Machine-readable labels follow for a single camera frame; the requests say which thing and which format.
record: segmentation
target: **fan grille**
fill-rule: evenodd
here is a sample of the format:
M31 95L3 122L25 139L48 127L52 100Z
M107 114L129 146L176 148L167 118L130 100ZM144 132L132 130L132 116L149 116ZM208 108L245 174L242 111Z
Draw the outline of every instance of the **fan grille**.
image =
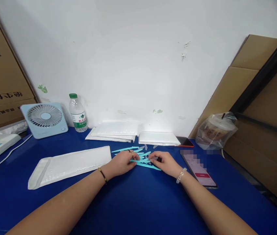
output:
M43 119L41 115L43 113L50 114L49 119ZM50 104L39 104L32 107L27 112L27 119L38 127L53 127L59 124L62 120L61 111L53 105Z

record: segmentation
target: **hand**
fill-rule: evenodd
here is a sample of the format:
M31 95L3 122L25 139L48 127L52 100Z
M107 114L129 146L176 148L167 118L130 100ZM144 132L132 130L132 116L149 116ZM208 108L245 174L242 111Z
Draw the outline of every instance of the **hand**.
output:
M161 162L152 158L161 158ZM173 159L173 157L168 152L155 151L148 157L150 161L158 168L163 170L166 174L178 178L183 168Z
M107 181L115 176L123 175L136 166L136 162L130 162L130 160L140 160L139 155L130 149L119 152L112 160L106 165L101 167L102 172L105 174Z

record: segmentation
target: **white cord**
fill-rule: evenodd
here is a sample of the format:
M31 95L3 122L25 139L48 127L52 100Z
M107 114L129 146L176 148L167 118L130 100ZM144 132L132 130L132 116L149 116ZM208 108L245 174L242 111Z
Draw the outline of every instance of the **white cord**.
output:
M29 138L31 138L32 135L30 135L22 144L24 144ZM10 151L10 153L0 162L0 164L2 164L9 156L10 154L13 152L13 150Z
M223 149L221 149L221 154L222 154L222 157L225 159L224 154L223 154Z

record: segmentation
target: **bottle label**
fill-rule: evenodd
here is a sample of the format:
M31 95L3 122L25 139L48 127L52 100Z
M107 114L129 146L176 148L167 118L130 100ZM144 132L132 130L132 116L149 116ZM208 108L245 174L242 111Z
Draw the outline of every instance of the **bottle label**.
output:
M82 112L81 114L71 114L71 116L75 128L82 128L87 125L85 112Z

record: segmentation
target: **water bottle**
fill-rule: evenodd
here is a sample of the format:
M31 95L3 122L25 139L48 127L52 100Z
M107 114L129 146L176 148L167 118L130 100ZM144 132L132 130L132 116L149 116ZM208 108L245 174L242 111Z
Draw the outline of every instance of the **water bottle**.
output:
M69 94L71 100L69 104L69 110L72 116L75 130L77 132L84 132L87 130L86 116L83 106L80 100L77 98L77 94Z

